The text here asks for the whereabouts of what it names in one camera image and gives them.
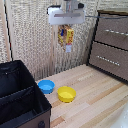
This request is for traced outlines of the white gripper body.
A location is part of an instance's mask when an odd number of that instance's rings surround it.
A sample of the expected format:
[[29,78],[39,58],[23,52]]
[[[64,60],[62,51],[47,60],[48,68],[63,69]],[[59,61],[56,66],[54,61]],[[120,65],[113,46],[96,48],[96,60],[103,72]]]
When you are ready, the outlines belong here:
[[49,7],[47,13],[50,25],[81,24],[85,21],[83,9],[65,13],[60,7]]

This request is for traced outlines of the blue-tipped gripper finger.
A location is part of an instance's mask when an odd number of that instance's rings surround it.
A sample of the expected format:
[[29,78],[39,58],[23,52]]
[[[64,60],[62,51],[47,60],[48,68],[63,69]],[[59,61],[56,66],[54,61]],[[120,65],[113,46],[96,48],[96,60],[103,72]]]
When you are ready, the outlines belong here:
[[64,35],[64,25],[61,26],[61,36]]

